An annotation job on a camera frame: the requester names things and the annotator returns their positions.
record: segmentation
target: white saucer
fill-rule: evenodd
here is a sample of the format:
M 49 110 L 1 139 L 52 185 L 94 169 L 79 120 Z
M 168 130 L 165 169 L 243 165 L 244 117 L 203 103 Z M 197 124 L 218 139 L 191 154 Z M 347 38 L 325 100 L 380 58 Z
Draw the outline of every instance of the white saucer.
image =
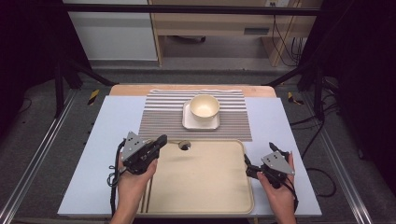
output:
M 198 121 L 194 118 L 190 111 L 190 101 L 187 101 L 183 105 L 183 126 L 190 130 L 215 130 L 220 126 L 220 116 L 219 113 L 211 120 L 208 121 Z

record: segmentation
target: human hand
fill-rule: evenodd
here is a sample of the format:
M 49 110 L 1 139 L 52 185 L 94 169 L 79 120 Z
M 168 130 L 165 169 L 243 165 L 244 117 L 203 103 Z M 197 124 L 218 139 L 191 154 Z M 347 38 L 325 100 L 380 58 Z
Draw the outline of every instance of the human hand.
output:
M 152 161 L 147 171 L 142 175 L 133 175 L 126 171 L 120 176 L 118 182 L 119 202 L 116 213 L 111 219 L 112 224 L 132 223 L 147 183 L 157 170 L 157 163 L 157 159 Z M 119 161 L 119 168 L 122 167 L 123 164 Z
M 294 170 L 292 153 L 289 155 L 289 165 Z M 283 185 L 281 185 L 279 189 L 274 189 L 262 172 L 257 172 L 257 177 L 264 188 L 278 224 L 296 223 L 294 216 L 294 196 L 291 191 Z M 288 175 L 288 179 L 291 183 L 288 180 L 285 183 L 292 188 L 292 184 L 294 184 L 294 176 Z

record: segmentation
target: table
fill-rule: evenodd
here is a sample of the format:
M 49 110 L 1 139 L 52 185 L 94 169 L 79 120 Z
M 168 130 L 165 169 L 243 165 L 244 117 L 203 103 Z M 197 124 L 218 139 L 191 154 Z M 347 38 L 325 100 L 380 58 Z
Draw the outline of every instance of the table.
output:
M 297 217 L 320 216 L 315 193 L 312 189 L 302 159 L 292 136 L 286 114 L 280 99 L 271 87 L 224 86 L 224 85 L 116 85 L 107 96 L 92 129 L 78 167 L 64 196 L 59 214 L 70 217 L 108 217 L 109 187 L 106 166 L 114 161 L 114 150 L 108 150 L 120 143 L 120 139 L 132 130 L 137 133 L 139 118 L 142 118 L 146 95 L 150 90 L 241 90 L 246 99 L 252 142 L 244 142 L 247 155 L 253 164 L 261 164 L 260 157 L 271 153 L 268 142 L 279 148 L 293 151 L 296 170 L 295 188 L 299 196 Z M 87 177 L 90 167 L 98 167 L 96 173 Z M 251 181 L 254 208 L 249 214 L 234 217 L 264 217 L 273 213 L 267 202 L 260 182 Z M 145 214 L 144 217 L 156 217 Z M 207 214 L 188 217 L 224 217 L 224 214 Z

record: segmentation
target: wooden board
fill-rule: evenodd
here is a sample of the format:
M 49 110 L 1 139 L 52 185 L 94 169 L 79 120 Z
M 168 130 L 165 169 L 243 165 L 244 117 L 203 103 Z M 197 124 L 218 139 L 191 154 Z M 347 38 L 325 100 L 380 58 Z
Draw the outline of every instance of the wooden board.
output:
M 109 95 L 146 96 L 151 90 L 164 91 L 197 91 L 197 90 L 241 90 L 245 97 L 276 97 L 274 88 L 269 86 L 241 86 L 241 85 L 128 85 L 120 84 L 111 88 Z

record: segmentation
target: aluminum rail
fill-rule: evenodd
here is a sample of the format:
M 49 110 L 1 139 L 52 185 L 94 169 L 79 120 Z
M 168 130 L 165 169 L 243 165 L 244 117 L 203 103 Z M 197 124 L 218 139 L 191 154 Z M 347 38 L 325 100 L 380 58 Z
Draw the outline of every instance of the aluminum rail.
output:
M 50 150 L 50 146 L 52 145 L 57 133 L 61 129 L 67 113 L 70 111 L 71 105 L 73 104 L 75 96 L 77 95 L 77 92 L 78 90 L 70 90 L 70 92 L 67 94 L 67 98 L 64 101 L 63 112 L 59 115 L 57 119 L 52 122 L 43 141 L 41 142 L 40 146 L 35 152 L 35 155 L 27 166 L 20 182 L 18 183 L 17 187 L 8 198 L 6 205 L 0 212 L 0 223 L 11 223 L 12 218 L 14 218 L 24 196 L 32 185 L 32 182 L 38 172 L 38 169 L 41 166 L 41 163 L 43 162 L 48 151 Z
M 313 102 L 312 99 L 307 95 L 307 93 L 303 93 L 304 101 L 308 104 L 308 109 L 312 115 L 315 115 L 313 111 Z M 344 164 L 342 163 L 338 153 L 332 144 L 332 139 L 330 138 L 329 134 L 327 133 L 326 129 L 323 128 L 320 131 L 320 137 L 323 143 L 323 146 L 326 149 L 327 156 L 330 160 L 332 168 L 334 169 L 335 175 L 340 182 L 341 188 L 343 189 L 346 199 L 349 202 L 349 206 L 352 209 L 352 212 L 358 221 L 359 224 L 371 224 L 373 223 L 369 212 L 364 205 L 361 196 L 358 193 L 358 190 L 353 183 L 347 169 L 345 168 Z
M 298 7 L 230 7 L 182 5 L 35 4 L 39 8 L 74 12 L 190 13 L 279 16 L 331 16 L 335 11 Z

